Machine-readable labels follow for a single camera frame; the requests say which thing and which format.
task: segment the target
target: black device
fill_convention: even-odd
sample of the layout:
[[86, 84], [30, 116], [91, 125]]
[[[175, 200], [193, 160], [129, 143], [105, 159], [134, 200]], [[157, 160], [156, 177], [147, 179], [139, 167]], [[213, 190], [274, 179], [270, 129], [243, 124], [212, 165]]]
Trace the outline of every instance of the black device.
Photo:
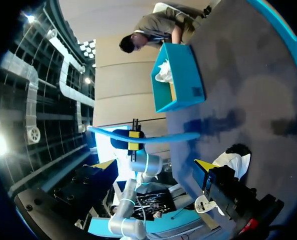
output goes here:
[[207, 172], [197, 161], [195, 163], [202, 170], [202, 190], [207, 200], [215, 201], [222, 212], [236, 223], [232, 237], [256, 231], [259, 234], [256, 239], [266, 239], [268, 227], [284, 203], [270, 194], [258, 200], [257, 190], [242, 184], [234, 177], [235, 171], [227, 165], [214, 167]]

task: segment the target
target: man's arm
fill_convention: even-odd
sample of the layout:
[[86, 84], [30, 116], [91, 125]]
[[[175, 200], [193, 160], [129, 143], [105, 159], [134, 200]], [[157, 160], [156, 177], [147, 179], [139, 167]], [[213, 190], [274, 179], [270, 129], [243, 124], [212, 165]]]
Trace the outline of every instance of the man's arm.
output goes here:
[[172, 44], [180, 44], [182, 40], [182, 29], [175, 25], [171, 34]]

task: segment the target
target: white plastic part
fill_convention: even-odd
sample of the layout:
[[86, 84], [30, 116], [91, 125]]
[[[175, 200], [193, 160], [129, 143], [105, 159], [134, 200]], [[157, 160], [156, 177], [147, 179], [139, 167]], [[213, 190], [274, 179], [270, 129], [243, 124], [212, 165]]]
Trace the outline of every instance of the white plastic part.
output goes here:
[[58, 36], [58, 31], [56, 29], [49, 30], [46, 34], [48, 40], [56, 38]]
[[205, 195], [199, 196], [195, 200], [195, 209], [198, 214], [204, 214], [217, 207], [215, 201], [209, 201]]
[[34, 126], [28, 130], [27, 137], [29, 141], [37, 144], [41, 139], [41, 132], [36, 126]]
[[82, 133], [85, 133], [86, 128], [85, 128], [85, 125], [84, 125], [84, 124], [82, 124], [82, 125], [80, 126], [80, 130], [81, 130]]
[[84, 66], [84, 65], [81, 66], [80, 69], [79, 69], [79, 72], [80, 72], [81, 74], [83, 74], [83, 73], [85, 73], [85, 71], [86, 71], [85, 66]]

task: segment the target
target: blue box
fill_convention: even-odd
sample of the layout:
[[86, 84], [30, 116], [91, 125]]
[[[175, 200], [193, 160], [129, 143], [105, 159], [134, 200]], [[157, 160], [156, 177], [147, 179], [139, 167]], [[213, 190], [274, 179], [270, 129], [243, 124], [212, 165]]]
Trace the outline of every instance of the blue box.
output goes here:
[[[159, 65], [169, 61], [176, 99], [172, 100], [169, 83], [155, 80]], [[151, 72], [157, 113], [177, 111], [205, 101], [201, 77], [190, 46], [164, 43]]]

